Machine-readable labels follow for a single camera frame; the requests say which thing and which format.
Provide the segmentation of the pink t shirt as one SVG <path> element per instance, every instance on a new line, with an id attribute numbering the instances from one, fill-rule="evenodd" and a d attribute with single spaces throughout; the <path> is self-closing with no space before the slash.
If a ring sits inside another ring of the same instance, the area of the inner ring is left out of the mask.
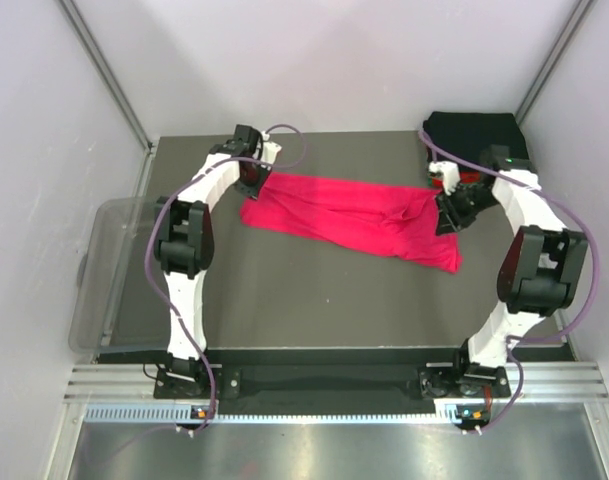
<path id="1" fill-rule="evenodd" d="M 458 237 L 436 234 L 436 196 L 429 188 L 275 173 L 239 214 L 248 227 L 455 274 L 462 263 Z"/>

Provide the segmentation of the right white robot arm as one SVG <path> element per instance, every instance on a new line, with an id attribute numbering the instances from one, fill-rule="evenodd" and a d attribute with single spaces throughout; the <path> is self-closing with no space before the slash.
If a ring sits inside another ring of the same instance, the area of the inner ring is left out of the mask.
<path id="1" fill-rule="evenodd" d="M 505 381 L 508 354 L 534 326 L 574 300 L 588 239 L 569 229 L 541 196 L 537 170 L 505 146 L 482 152 L 478 181 L 465 184 L 459 165 L 432 157 L 428 171 L 442 190 L 436 197 L 437 235 L 458 233 L 477 215 L 502 207 L 514 234 L 496 281 L 498 302 L 477 333 L 455 354 L 447 375 L 424 380 L 427 393 L 465 397 L 493 391 Z"/>

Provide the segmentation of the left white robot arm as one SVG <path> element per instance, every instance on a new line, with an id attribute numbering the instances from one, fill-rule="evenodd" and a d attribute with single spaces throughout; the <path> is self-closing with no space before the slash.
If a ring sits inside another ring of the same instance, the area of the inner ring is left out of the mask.
<path id="1" fill-rule="evenodd" d="M 165 374 L 175 377 L 189 396 L 204 394 L 211 382 L 202 310 L 205 277 L 215 253 L 212 213 L 230 188 L 256 200 L 280 151 L 268 130 L 238 125 L 230 139 L 209 150 L 185 186 L 156 202 L 145 273 L 151 279 L 154 264 L 163 273 L 166 289 L 155 290 L 170 313 Z"/>

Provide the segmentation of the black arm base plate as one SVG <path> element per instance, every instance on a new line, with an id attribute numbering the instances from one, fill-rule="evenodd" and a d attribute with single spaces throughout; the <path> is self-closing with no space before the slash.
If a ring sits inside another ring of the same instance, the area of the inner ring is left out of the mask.
<path id="1" fill-rule="evenodd" d="M 507 398 L 504 367 L 482 367 L 465 348 L 213 349 L 209 366 L 155 353 L 158 398 L 220 402 L 259 397 L 384 394 L 404 399 Z"/>

